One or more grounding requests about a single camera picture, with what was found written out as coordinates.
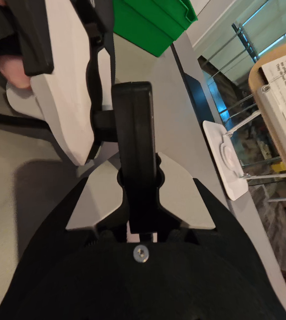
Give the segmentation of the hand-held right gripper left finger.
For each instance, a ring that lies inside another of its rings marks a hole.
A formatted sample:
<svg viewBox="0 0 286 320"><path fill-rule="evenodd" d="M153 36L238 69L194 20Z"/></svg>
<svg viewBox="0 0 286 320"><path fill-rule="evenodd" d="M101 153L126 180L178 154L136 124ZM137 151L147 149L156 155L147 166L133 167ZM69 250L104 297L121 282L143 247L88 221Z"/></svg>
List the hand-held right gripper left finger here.
<svg viewBox="0 0 286 320"><path fill-rule="evenodd" d="M98 233L98 224L121 206L123 189L117 181L120 168L120 155L115 154L89 175L66 225L67 231L91 230Z"/></svg>

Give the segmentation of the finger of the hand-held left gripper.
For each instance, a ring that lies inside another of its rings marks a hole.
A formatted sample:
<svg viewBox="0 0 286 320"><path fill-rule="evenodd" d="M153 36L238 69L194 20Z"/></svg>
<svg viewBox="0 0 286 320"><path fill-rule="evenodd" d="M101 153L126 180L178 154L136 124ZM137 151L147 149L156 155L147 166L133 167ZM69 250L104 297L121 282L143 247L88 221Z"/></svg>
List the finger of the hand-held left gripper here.
<svg viewBox="0 0 286 320"><path fill-rule="evenodd" d="M110 55L105 48L98 53L98 70L102 86L102 110L113 110L112 106L112 74Z"/></svg>
<svg viewBox="0 0 286 320"><path fill-rule="evenodd" d="M57 143L76 166L83 166L94 143L86 83L94 55L71 1L45 1L45 7L54 69L33 76L31 86Z"/></svg>

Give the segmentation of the white document stand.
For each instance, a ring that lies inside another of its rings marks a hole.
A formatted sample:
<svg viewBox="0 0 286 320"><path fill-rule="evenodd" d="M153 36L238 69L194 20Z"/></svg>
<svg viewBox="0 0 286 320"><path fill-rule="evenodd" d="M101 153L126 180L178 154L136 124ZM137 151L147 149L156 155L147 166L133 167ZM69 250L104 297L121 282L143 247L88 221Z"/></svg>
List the white document stand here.
<svg viewBox="0 0 286 320"><path fill-rule="evenodd" d="M233 134L255 118L262 116L264 119L273 143L286 167L286 92L275 89L270 84L259 88L257 95L259 110L232 129L226 130L223 125L209 121L204 121L202 124L225 192L232 201L248 192L248 180L273 177L271 174L253 176L245 173L232 144ZM286 173L275 174L274 177L286 177Z"/></svg>

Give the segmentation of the green plastic bin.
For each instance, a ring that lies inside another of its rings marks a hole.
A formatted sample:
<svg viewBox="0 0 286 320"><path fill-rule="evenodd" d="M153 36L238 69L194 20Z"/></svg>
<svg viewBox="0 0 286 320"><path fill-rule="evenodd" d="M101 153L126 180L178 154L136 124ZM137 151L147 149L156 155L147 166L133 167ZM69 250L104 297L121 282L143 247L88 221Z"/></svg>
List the green plastic bin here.
<svg viewBox="0 0 286 320"><path fill-rule="evenodd" d="M160 57L197 15L189 0L114 0L114 33Z"/></svg>

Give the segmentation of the black power strip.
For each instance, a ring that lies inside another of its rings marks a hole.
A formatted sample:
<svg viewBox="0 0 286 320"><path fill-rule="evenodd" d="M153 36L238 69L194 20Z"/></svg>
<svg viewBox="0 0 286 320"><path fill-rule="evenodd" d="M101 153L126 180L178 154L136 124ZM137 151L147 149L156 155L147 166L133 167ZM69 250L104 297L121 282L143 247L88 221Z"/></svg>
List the black power strip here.
<svg viewBox="0 0 286 320"><path fill-rule="evenodd" d="M133 234L152 234L156 232L157 182L152 85L116 84L112 103L130 230Z"/></svg>

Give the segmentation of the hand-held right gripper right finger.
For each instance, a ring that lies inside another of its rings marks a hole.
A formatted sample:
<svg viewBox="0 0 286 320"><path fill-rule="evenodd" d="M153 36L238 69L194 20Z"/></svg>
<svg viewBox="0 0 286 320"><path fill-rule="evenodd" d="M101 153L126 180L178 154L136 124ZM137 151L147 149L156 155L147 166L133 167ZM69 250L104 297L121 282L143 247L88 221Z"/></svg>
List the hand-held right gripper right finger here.
<svg viewBox="0 0 286 320"><path fill-rule="evenodd" d="M164 182L159 188L161 206L192 229L213 230L215 224L190 173L158 153Z"/></svg>

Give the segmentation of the glass railing panel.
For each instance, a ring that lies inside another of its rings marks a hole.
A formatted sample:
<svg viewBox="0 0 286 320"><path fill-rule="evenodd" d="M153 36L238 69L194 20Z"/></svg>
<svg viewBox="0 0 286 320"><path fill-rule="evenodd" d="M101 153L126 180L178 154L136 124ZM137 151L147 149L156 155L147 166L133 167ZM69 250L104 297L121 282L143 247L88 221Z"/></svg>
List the glass railing panel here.
<svg viewBox="0 0 286 320"><path fill-rule="evenodd" d="M286 0L233 1L195 45L220 119L227 130L258 110L249 88L252 67L286 43ZM284 174L285 164L261 116L231 137L244 171Z"/></svg>

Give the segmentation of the person's left hand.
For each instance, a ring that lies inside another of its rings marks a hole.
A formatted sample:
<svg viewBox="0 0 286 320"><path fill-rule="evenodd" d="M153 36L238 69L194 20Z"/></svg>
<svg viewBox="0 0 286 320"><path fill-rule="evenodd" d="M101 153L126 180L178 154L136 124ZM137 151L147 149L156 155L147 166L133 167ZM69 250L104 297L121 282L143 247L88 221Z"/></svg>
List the person's left hand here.
<svg viewBox="0 0 286 320"><path fill-rule="evenodd" d="M0 73L16 88L31 90L30 77L25 74L22 56L0 55Z"/></svg>

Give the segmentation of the black power plug with cord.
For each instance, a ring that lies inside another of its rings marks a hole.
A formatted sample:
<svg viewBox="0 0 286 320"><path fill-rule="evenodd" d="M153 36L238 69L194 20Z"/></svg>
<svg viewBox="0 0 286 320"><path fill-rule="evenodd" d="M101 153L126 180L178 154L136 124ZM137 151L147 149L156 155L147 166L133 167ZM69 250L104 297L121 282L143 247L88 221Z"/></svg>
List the black power plug with cord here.
<svg viewBox="0 0 286 320"><path fill-rule="evenodd" d="M116 120L113 110L94 111L91 114L91 121L95 141L118 142ZM4 114L0 114L0 124L50 130L49 125L43 120Z"/></svg>

